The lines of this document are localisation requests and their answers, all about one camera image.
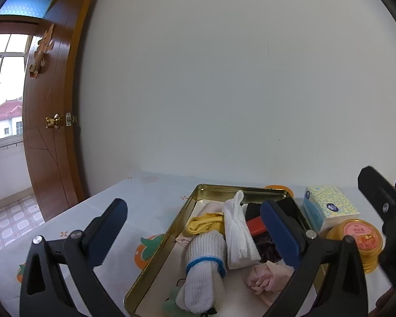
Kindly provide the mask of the pink scrunchie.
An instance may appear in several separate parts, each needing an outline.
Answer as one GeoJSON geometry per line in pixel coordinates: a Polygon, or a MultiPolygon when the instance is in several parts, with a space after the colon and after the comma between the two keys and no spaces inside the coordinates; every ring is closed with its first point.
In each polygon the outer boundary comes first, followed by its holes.
{"type": "Polygon", "coordinates": [[[267,261],[252,267],[245,284],[266,306],[270,307],[294,272],[291,266],[267,261]]]}

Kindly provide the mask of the black wristband red logo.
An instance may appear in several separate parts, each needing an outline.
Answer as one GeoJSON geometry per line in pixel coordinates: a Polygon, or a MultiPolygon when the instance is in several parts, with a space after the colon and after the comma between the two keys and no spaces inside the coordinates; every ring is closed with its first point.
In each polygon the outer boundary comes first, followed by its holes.
{"type": "MultiPolygon", "coordinates": [[[[310,229],[307,220],[293,198],[284,198],[280,201],[270,200],[270,202],[275,206],[274,211],[280,214],[281,220],[289,218],[290,220],[294,220],[303,230],[310,229]]],[[[244,208],[245,221],[247,222],[261,216],[261,206],[262,203],[247,203],[244,208]]]]}

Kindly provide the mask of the white knit gloves bundle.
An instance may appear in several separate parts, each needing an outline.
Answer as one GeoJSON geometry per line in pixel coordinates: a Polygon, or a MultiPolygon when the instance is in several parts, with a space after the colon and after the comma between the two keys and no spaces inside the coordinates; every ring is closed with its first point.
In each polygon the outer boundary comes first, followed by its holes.
{"type": "Polygon", "coordinates": [[[185,253],[186,280],[177,294],[177,306],[194,314],[219,311],[226,256],[227,246],[220,232],[212,230],[192,239],[185,253]]]}

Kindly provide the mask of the yellow cloth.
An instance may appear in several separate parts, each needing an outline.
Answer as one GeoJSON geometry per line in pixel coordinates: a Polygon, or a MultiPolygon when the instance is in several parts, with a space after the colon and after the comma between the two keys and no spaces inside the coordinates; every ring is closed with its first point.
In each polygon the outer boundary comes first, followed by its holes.
{"type": "Polygon", "coordinates": [[[192,218],[185,226],[182,234],[192,237],[213,230],[224,235],[223,213],[204,213],[204,215],[192,218]]]}

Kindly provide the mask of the pink cloth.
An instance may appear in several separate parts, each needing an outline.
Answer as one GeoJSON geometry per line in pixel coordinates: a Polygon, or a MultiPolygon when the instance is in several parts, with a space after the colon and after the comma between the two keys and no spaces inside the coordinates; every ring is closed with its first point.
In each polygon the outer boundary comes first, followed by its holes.
{"type": "Polygon", "coordinates": [[[177,236],[176,242],[187,248],[194,237],[213,230],[224,235],[223,203],[209,201],[197,216],[188,221],[184,230],[177,236]]]}

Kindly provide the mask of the purple scrunchie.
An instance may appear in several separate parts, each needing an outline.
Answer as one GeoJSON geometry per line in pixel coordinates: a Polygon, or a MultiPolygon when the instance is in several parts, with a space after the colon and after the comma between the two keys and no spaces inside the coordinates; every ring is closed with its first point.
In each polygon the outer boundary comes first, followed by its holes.
{"type": "Polygon", "coordinates": [[[261,257],[261,263],[266,263],[267,261],[277,263],[282,260],[282,257],[278,253],[277,248],[275,247],[275,244],[268,232],[264,232],[255,236],[253,240],[261,257]]]}

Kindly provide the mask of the gold round tin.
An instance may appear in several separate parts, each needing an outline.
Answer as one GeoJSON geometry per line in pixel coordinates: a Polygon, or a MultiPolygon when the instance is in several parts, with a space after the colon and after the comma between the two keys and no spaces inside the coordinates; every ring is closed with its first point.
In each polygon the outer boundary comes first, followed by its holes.
{"type": "Polygon", "coordinates": [[[356,241],[364,273],[372,273],[378,267],[378,255],[383,250],[381,233],[369,222],[350,219],[333,227],[327,233],[327,239],[342,240],[347,235],[356,241]]]}

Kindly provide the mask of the yellow blue tissue pack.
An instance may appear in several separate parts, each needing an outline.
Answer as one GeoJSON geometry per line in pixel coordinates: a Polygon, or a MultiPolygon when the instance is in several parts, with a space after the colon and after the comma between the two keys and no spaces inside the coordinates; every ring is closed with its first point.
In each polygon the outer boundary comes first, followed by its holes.
{"type": "Polygon", "coordinates": [[[303,208],[312,229],[318,233],[360,215],[353,203],[335,186],[307,186],[303,208]]]}

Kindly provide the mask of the gold rectangular tin tray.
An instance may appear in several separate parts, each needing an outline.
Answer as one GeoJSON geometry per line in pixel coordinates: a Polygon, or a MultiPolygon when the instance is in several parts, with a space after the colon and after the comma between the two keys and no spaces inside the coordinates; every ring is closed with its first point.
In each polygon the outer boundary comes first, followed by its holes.
{"type": "MultiPolygon", "coordinates": [[[[176,242],[189,219],[198,214],[203,201],[224,202],[234,197],[237,191],[244,193],[243,203],[262,203],[268,199],[281,201],[290,196],[279,188],[247,188],[227,185],[198,185],[184,203],[169,230],[162,238],[155,253],[150,257],[142,273],[136,279],[124,299],[130,316],[163,316],[164,303],[169,301],[172,290],[185,277],[185,248],[176,242]]],[[[229,271],[223,279],[224,296],[217,309],[218,316],[264,316],[267,306],[246,287],[244,281],[250,267],[229,271]]]]}

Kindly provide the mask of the brown wooden door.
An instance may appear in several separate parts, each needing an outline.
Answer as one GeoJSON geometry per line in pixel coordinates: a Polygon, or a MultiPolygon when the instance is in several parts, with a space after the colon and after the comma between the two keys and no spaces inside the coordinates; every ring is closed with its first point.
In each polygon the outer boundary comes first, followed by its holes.
{"type": "Polygon", "coordinates": [[[75,147],[73,85],[78,47],[92,0],[58,0],[40,20],[30,48],[23,92],[23,144],[31,185],[40,211],[50,220],[85,198],[75,147]],[[51,24],[54,47],[32,79],[29,67],[43,33],[51,24]],[[58,113],[59,129],[45,118],[58,113]]]}

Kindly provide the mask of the persimmon print tablecloth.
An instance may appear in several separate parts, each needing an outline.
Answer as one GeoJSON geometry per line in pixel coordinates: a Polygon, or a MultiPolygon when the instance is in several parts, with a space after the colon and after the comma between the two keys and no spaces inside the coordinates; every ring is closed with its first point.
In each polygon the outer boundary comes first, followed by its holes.
{"type": "Polygon", "coordinates": [[[296,316],[321,265],[327,266],[309,316],[367,316],[366,278],[355,240],[329,240],[308,228],[293,199],[283,190],[198,185],[167,232],[152,240],[144,269],[133,272],[127,257],[134,232],[151,227],[157,208],[141,198],[145,213],[134,216],[135,202],[114,198],[84,230],[30,243],[20,286],[20,316],[296,316]],[[257,205],[282,260],[286,283],[273,284],[257,270],[268,263],[231,269],[227,233],[215,230],[181,248],[176,237],[197,211],[199,201],[257,205]]]}

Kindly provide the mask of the brass door knob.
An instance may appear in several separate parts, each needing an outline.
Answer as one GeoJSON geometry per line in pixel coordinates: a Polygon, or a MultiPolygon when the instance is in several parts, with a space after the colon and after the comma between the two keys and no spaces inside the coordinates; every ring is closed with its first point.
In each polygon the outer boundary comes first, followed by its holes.
{"type": "Polygon", "coordinates": [[[46,129],[59,129],[61,126],[61,117],[58,113],[55,113],[52,117],[45,118],[46,129]]]}

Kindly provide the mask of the gold door ornament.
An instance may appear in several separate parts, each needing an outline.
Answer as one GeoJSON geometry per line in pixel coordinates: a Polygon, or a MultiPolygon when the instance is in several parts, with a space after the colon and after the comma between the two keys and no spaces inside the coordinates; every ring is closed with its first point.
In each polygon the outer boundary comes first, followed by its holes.
{"type": "Polygon", "coordinates": [[[34,62],[29,67],[29,77],[35,79],[45,66],[45,56],[54,47],[53,30],[55,24],[51,24],[43,33],[43,37],[38,41],[38,46],[34,51],[34,62]]]}

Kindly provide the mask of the window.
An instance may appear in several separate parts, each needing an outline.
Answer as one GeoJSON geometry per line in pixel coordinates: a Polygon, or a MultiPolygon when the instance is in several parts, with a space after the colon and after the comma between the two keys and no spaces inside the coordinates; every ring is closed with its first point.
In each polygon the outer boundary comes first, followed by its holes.
{"type": "Polygon", "coordinates": [[[0,250],[45,222],[23,144],[28,52],[55,0],[8,0],[0,10],[0,250]]]}

